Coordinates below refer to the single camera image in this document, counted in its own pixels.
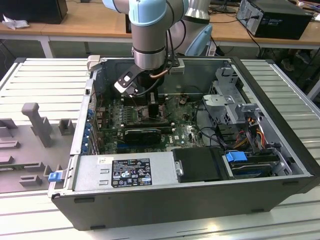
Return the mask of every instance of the warning label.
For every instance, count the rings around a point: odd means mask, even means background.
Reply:
[[[112,161],[114,188],[152,185],[150,159],[129,159]]]

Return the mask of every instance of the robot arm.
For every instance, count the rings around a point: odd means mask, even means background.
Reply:
[[[103,0],[106,7],[128,14],[135,64],[159,69],[166,57],[166,31],[188,10],[188,0]]]
[[[103,3],[114,11],[128,14],[131,21],[135,65],[114,84],[120,93],[141,96],[163,83],[164,75],[170,70],[166,69],[169,29],[174,50],[187,56],[200,55],[210,39],[210,0],[103,0]],[[147,90],[138,93],[135,79]]]

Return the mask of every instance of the power cable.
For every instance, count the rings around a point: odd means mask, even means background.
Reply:
[[[306,73],[307,69],[310,67],[311,63],[315,60],[316,56],[318,55],[318,53],[320,52],[320,47],[318,48],[318,50],[316,51],[316,53],[314,54],[314,56],[311,58],[310,62],[308,63],[308,65],[304,68],[304,70],[302,71],[302,73],[300,74],[300,76],[296,79],[296,82],[298,82],[300,80],[300,78],[303,76],[303,74]]]

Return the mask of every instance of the white paper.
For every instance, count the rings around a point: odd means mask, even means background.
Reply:
[[[28,22],[25,20],[13,20],[13,19],[6,17],[5,15],[3,15],[3,19],[4,20],[2,21],[2,24],[5,25],[9,29],[16,30],[16,29],[29,27]]]

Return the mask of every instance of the slotted aluminum surface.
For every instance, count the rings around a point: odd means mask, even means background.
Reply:
[[[29,125],[21,113],[24,103],[38,103],[39,114],[51,124],[60,119],[77,123],[86,81],[87,59],[27,58],[15,63],[9,77],[0,82],[0,118]]]
[[[243,64],[271,102],[320,163],[320,112],[297,86],[275,65],[265,60],[243,60]],[[249,100],[255,100],[243,88]]]

